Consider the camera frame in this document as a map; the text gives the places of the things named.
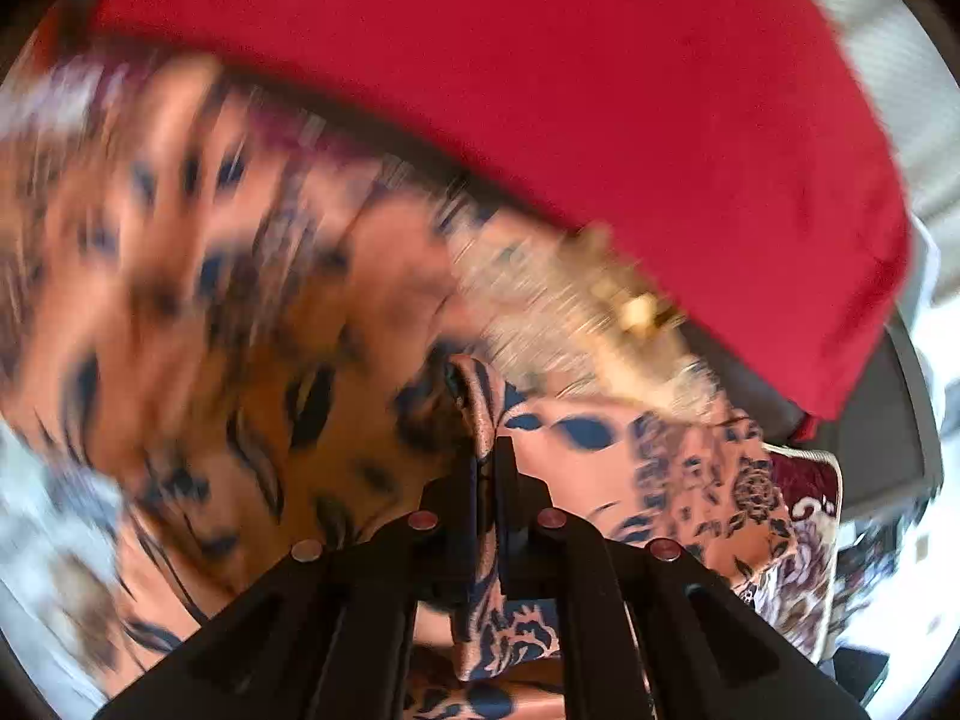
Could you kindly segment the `dark grey storage box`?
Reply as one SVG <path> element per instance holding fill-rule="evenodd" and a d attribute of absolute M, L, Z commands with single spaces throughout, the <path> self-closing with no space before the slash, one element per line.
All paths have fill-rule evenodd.
<path fill-rule="evenodd" d="M 939 431 L 918 351 L 898 314 L 885 325 L 841 416 L 819 424 L 809 440 L 799 437 L 799 406 L 696 323 L 685 322 L 680 333 L 768 442 L 835 456 L 843 473 L 844 522 L 885 520 L 939 493 Z"/>

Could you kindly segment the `red folded cloth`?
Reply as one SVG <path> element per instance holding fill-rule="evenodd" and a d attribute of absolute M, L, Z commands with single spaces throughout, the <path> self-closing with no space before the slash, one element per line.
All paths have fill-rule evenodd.
<path fill-rule="evenodd" d="M 617 244 L 812 421 L 910 260 L 892 150 L 812 0 L 96 0 L 367 110 Z"/>

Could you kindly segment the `beige striped curtain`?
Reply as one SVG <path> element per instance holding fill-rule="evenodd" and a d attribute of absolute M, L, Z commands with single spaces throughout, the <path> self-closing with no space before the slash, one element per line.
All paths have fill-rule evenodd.
<path fill-rule="evenodd" d="M 958 36 L 932 0 L 815 0 L 892 138 L 908 205 L 939 247 L 937 304 L 958 296 Z"/>

